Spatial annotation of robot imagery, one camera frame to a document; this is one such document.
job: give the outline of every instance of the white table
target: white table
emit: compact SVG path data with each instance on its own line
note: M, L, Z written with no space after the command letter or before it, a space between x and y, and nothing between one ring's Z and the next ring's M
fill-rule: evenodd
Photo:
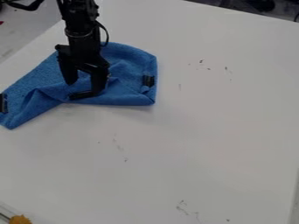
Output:
M299 25L179 0L101 6L112 41L158 57L156 105L62 105L1 128L0 200L37 224L288 223ZM63 28L5 61L0 90L66 42Z

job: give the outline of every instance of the blue cloth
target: blue cloth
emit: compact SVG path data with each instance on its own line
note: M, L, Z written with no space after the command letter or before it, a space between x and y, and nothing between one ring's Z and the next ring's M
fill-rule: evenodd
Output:
M155 56L132 46L116 43L103 47L101 54L111 65L107 88L99 96L71 103L130 106L155 103ZM144 75L155 77L153 87L143 85ZM12 130L60 103L70 102L69 94L90 89L90 75L81 71L75 84L65 84L55 52L4 91L7 94L8 113L0 113L0 124Z

